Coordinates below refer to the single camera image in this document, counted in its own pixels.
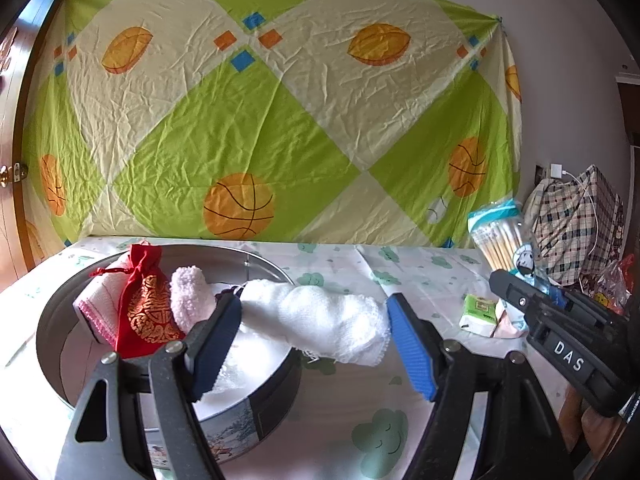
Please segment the wall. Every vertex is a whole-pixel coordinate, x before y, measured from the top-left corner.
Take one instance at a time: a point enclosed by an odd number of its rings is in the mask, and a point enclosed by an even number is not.
[[[615,76],[638,68],[597,1],[453,1],[503,17],[524,100],[520,199],[536,164],[577,174],[593,163],[626,202],[629,146]]]

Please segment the red string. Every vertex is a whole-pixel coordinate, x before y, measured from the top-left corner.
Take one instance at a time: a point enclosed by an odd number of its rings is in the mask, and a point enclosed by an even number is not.
[[[102,267],[95,269],[94,272],[89,274],[90,278],[94,276],[101,276],[110,272],[124,272],[125,274],[131,274],[134,271],[134,267],[112,267],[111,269],[103,269]]]

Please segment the plastic bag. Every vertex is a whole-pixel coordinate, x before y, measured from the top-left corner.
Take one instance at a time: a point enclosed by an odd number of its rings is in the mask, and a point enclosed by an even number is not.
[[[632,264],[632,254],[628,254],[621,262],[611,262],[598,277],[593,291],[594,300],[620,316],[625,315],[626,300],[631,296],[631,292],[627,289],[625,271],[629,274],[628,270]]]

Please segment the wall outlet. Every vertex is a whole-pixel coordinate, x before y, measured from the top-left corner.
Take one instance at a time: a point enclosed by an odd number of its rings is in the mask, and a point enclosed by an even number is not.
[[[562,178],[562,164],[551,165],[551,178]]]
[[[539,164],[536,164],[536,174],[533,177],[533,185],[537,186],[538,184],[540,184],[540,181],[545,177],[545,168],[543,168],[542,166],[540,166]]]

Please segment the pink-edged napkin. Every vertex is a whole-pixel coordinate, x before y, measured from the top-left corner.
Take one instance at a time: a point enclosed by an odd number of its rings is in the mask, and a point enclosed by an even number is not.
[[[129,251],[127,251],[107,269],[129,266]],[[110,272],[97,276],[74,301],[74,307],[84,314],[112,348],[116,346],[118,335],[118,303],[128,279],[129,275],[123,272]]]

